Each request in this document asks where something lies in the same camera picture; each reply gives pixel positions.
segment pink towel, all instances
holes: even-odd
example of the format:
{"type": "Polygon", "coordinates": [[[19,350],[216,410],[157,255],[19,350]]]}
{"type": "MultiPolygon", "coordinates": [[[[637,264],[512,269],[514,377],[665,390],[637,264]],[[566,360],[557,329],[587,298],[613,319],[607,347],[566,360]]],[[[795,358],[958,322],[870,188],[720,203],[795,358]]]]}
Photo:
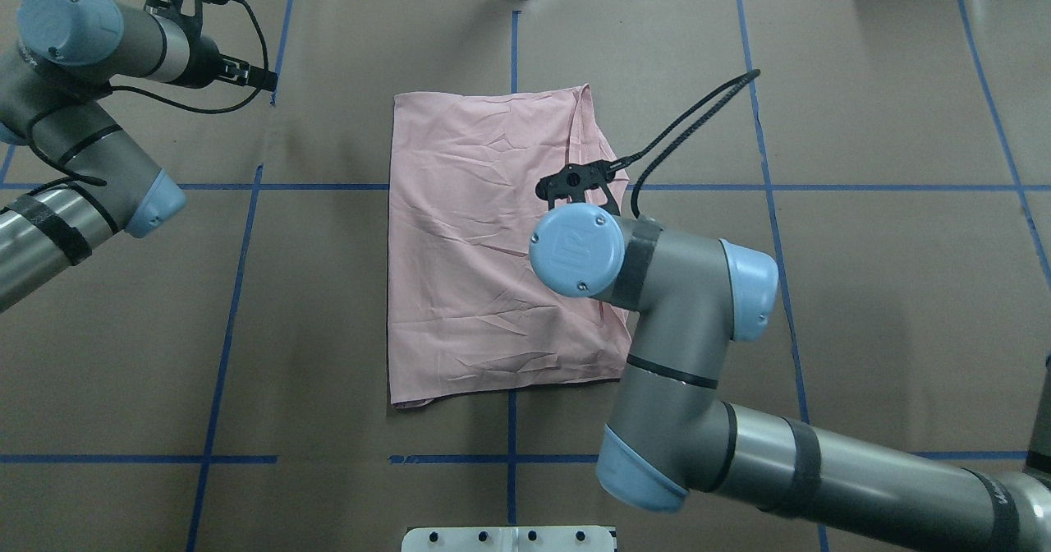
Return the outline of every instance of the pink towel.
{"type": "MultiPolygon", "coordinates": [[[[616,160],[588,85],[511,96],[413,91],[394,100],[388,355],[391,404],[620,377],[626,312],[540,283],[529,239],[536,182],[616,160]]],[[[610,185],[620,201],[627,177],[610,185]]],[[[604,203],[600,189],[592,203],[604,203]]]]}

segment blue tape grid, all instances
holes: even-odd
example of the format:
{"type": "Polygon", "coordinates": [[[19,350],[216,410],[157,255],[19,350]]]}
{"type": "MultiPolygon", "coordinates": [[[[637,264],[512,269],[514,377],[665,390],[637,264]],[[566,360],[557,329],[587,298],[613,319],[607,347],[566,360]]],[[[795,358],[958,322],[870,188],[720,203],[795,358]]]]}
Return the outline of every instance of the blue tape grid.
{"type": "MultiPolygon", "coordinates": [[[[744,50],[744,66],[748,71],[755,69],[751,63],[751,46],[748,43],[748,23],[744,17],[744,0],[737,0],[738,23],[741,28],[741,46],[744,50]]],[[[759,93],[756,81],[748,83],[748,95],[751,96],[751,116],[756,124],[756,143],[762,156],[763,185],[766,193],[766,208],[770,218],[770,231],[774,234],[774,257],[778,263],[778,274],[781,283],[781,302],[784,305],[785,318],[788,321],[788,335],[791,338],[791,361],[796,369],[796,395],[799,398],[799,417],[803,423],[810,423],[810,410],[806,403],[806,384],[803,382],[803,362],[799,356],[799,340],[796,335],[796,316],[791,310],[791,293],[788,290],[788,273],[785,270],[784,249],[781,247],[781,227],[778,225],[778,208],[774,202],[774,179],[770,177],[770,163],[766,154],[766,134],[763,132],[763,122],[759,118],[759,93]]],[[[825,526],[818,526],[818,544],[821,552],[828,552],[828,533],[825,526]]]]}
{"type": "MultiPolygon", "coordinates": [[[[288,0],[285,11],[285,21],[282,32],[281,44],[277,50],[277,59],[274,71],[280,74],[283,65],[285,47],[288,36],[289,23],[291,21],[292,5],[294,0],[288,0]]],[[[777,185],[770,177],[768,156],[766,152],[765,134],[762,128],[762,121],[759,113],[759,96],[756,83],[749,85],[753,115],[756,126],[756,140],[759,151],[762,156],[762,185],[740,185],[740,184],[697,184],[697,185],[660,185],[647,186],[654,191],[754,191],[763,192],[766,196],[767,207],[770,218],[771,233],[774,234],[775,252],[779,272],[781,273],[782,300],[786,316],[788,319],[789,332],[791,334],[792,361],[796,367],[797,391],[799,398],[800,415],[804,422],[809,421],[809,413],[806,403],[805,382],[803,369],[800,363],[799,346],[796,336],[795,320],[791,313],[791,298],[788,290],[787,275],[785,273],[784,253],[781,248],[780,227],[777,222],[777,208],[775,205],[774,192],[1014,192],[1017,193],[1019,203],[1025,211],[1027,225],[1036,249],[1037,258],[1040,261],[1045,279],[1051,287],[1051,266],[1049,266],[1047,252],[1043,241],[1036,230],[1032,211],[1026,197],[1027,192],[1048,192],[1051,185],[1024,185],[1022,184],[1016,163],[1014,162],[1010,145],[1004,131],[998,110],[982,65],[977,48],[975,46],[973,33],[971,32],[970,20],[967,13],[965,0],[957,0],[961,18],[968,47],[974,62],[978,83],[984,93],[986,102],[990,110],[991,119],[1001,141],[1008,169],[1013,181],[1012,185],[777,185]]],[[[737,0],[738,17],[740,21],[741,42],[744,52],[745,65],[747,69],[753,68],[751,50],[748,43],[747,21],[745,18],[744,1],[737,0]]],[[[511,93],[518,91],[518,24],[520,9],[515,9],[511,16],[511,93]]],[[[271,96],[271,106],[276,103],[277,93],[271,96]]],[[[38,186],[37,182],[5,182],[7,172],[11,169],[15,155],[14,145],[8,145],[2,166],[0,166],[0,189],[30,189],[38,186]]],[[[263,166],[260,166],[255,173],[255,179],[251,184],[184,184],[183,189],[236,189],[236,191],[251,191],[249,212],[245,226],[245,233],[242,242],[241,257],[238,265],[236,277],[233,286],[233,297],[231,299],[230,311],[227,321],[227,331],[223,345],[223,352],[220,360],[220,369],[215,383],[215,391],[212,400],[212,409],[208,423],[208,431],[205,439],[204,453],[202,455],[104,455],[104,454],[0,454],[0,464],[179,464],[179,465],[200,465],[201,473],[198,482],[198,491],[194,497],[194,508],[191,525],[187,536],[187,551],[195,548],[197,534],[200,527],[201,513],[204,506],[204,495],[207,487],[208,468],[212,465],[274,465],[277,456],[274,455],[213,455],[215,429],[218,425],[219,412],[222,404],[223,387],[226,377],[226,368],[229,361],[230,347],[232,345],[233,324],[236,316],[236,309],[241,297],[241,287],[244,280],[244,267],[251,239],[251,230],[254,222],[255,207],[259,201],[259,193],[264,189],[318,189],[318,191],[387,191],[387,184],[264,184],[262,182],[263,166]]],[[[1022,461],[1026,457],[1025,451],[929,451],[913,452],[928,459],[936,461],[1022,461]]],[[[520,464],[594,464],[598,459],[594,454],[519,454],[517,452],[517,391],[511,390],[508,395],[508,453],[499,455],[391,455],[389,462],[392,465],[413,465],[413,464],[506,464],[508,466],[508,523],[517,524],[517,502],[516,502],[516,473],[520,464]]],[[[828,537],[823,526],[819,527],[819,541],[822,552],[827,552],[828,537]]]]}

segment light blue end cap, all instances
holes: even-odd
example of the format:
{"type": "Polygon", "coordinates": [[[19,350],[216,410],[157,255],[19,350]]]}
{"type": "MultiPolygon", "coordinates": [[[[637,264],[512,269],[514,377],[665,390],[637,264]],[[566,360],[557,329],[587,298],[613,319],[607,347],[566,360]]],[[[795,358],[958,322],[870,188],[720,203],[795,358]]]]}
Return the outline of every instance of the light blue end cap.
{"type": "Polygon", "coordinates": [[[165,170],[161,170],[124,230],[135,238],[146,238],[146,234],[161,227],[185,205],[186,193],[168,178],[165,170]]]}
{"type": "Polygon", "coordinates": [[[675,513],[682,508],[688,494],[686,489],[635,453],[609,426],[595,473],[606,492],[646,511],[675,513]]]}
{"type": "Polygon", "coordinates": [[[536,275],[555,292],[591,298],[617,279],[624,263],[624,234],[603,208],[572,203],[537,223],[529,259],[536,275]]]}
{"type": "Polygon", "coordinates": [[[22,137],[16,136],[12,129],[7,129],[3,122],[0,122],[0,144],[8,145],[25,145],[25,140],[22,137]]]}
{"type": "Polygon", "coordinates": [[[768,253],[720,242],[734,293],[734,340],[757,340],[769,324],[778,294],[778,264],[768,253]]]}
{"type": "Polygon", "coordinates": [[[59,65],[86,66],[117,50],[124,17],[112,0],[22,0],[18,32],[41,57],[59,65]]]}

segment wire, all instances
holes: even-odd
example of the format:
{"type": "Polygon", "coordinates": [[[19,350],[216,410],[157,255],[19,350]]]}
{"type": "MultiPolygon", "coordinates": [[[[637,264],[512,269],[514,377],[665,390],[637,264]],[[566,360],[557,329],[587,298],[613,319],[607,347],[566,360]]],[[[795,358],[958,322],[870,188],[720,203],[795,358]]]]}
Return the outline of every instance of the wire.
{"type": "Polygon", "coordinates": [[[688,107],[688,109],[684,111],[684,114],[679,115],[679,118],[676,118],[675,121],[672,122],[672,125],[668,125],[667,128],[660,134],[660,136],[657,136],[657,139],[651,141],[651,144],[646,145],[646,148],[644,150],[642,150],[641,152],[637,152],[637,155],[633,155],[635,156],[636,160],[641,156],[644,156],[645,152],[648,152],[655,147],[655,145],[659,144],[660,141],[664,139],[664,137],[667,137],[667,134],[671,134],[672,129],[675,129],[676,125],[679,125],[680,122],[683,122],[683,119],[686,119],[687,117],[693,115],[695,110],[705,105],[705,103],[708,103],[708,100],[716,98],[721,91],[726,90],[726,88],[729,89],[729,91],[726,91],[726,95],[722,99],[719,99],[718,103],[715,103],[715,105],[710,107],[710,109],[705,111],[704,115],[701,115],[701,118],[697,119],[697,121],[692,122],[692,124],[687,126],[687,128],[684,129],[682,134],[679,134],[679,137],[676,137],[676,139],[673,140],[672,143],[669,143],[667,147],[664,148],[664,150],[661,151],[660,155],[657,156],[657,158],[655,158],[653,162],[651,162],[650,165],[645,167],[645,170],[642,170],[642,175],[639,177],[638,181],[635,182],[635,188],[632,189],[632,212],[634,212],[636,219],[639,218],[639,193],[642,192],[642,185],[645,184],[646,178],[650,177],[650,173],[653,173],[653,170],[656,169],[657,166],[660,166],[660,163],[664,162],[664,159],[666,159],[668,156],[672,156],[672,152],[675,151],[676,148],[679,148],[679,145],[682,145],[683,141],[686,141],[688,137],[693,136],[695,131],[697,131],[699,128],[701,128],[702,125],[705,124],[705,122],[708,122],[708,119],[715,117],[717,111],[720,111],[722,107],[726,105],[726,103],[730,102],[730,100],[734,98],[734,96],[737,95],[737,93],[743,90],[743,88],[747,84],[751,83],[751,81],[756,80],[756,78],[758,77],[759,77],[759,69],[751,69],[751,71],[743,74],[743,76],[736,77],[734,78],[734,80],[727,81],[727,83],[722,84],[720,85],[720,87],[715,88],[715,90],[710,91],[708,96],[705,96],[702,100],[699,100],[699,102],[695,103],[694,106],[688,107]]]}
{"type": "Polygon", "coordinates": [[[50,117],[50,115],[56,114],[56,111],[57,110],[42,111],[42,114],[37,115],[37,117],[29,119],[29,122],[27,122],[27,124],[25,125],[25,144],[29,145],[29,148],[34,152],[34,156],[37,156],[37,158],[40,159],[41,162],[45,163],[49,167],[53,167],[54,169],[58,170],[61,173],[66,175],[66,178],[70,179],[70,181],[83,182],[85,185],[91,185],[91,186],[105,186],[107,182],[104,181],[104,179],[99,179],[97,177],[89,177],[89,175],[80,175],[78,172],[74,172],[74,170],[69,170],[68,167],[59,165],[59,163],[56,163],[55,160],[48,158],[48,156],[45,155],[43,150],[41,150],[40,145],[38,145],[36,141],[33,140],[34,126],[37,126],[38,122],[41,122],[42,119],[50,117]]]}
{"type": "MultiPolygon", "coordinates": [[[[244,5],[245,9],[248,11],[248,18],[251,18],[252,27],[255,27],[255,35],[259,36],[260,47],[262,47],[263,49],[263,71],[269,71],[270,58],[267,56],[266,39],[264,39],[263,37],[263,28],[260,27],[260,21],[257,20],[257,18],[255,18],[255,13],[253,13],[252,6],[248,5],[248,2],[245,0],[231,0],[231,1],[244,5]]],[[[202,107],[187,106],[184,105],[184,103],[177,103],[176,100],[165,99],[164,96],[154,95],[153,91],[143,90],[143,88],[135,88],[132,87],[132,85],[114,85],[111,90],[114,93],[136,93],[136,95],[146,96],[147,99],[157,100],[157,102],[159,103],[165,103],[168,106],[179,107],[179,109],[183,110],[194,111],[194,114],[199,115],[224,115],[227,114],[227,111],[238,110],[240,109],[240,107],[244,107],[247,105],[247,103],[252,102],[252,100],[255,99],[255,96],[259,96],[260,93],[263,91],[263,88],[254,88],[251,95],[248,95],[247,99],[241,100],[240,103],[236,103],[231,107],[222,107],[222,109],[202,109],[202,107]]]]}

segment white mounting plate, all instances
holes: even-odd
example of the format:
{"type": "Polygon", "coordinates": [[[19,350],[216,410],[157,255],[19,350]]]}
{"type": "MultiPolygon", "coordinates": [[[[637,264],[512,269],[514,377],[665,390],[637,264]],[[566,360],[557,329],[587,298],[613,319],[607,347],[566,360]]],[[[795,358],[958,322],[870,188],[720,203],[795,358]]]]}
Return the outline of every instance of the white mounting plate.
{"type": "Polygon", "coordinates": [[[401,552],[617,552],[616,533],[600,526],[416,528],[401,552]]]}

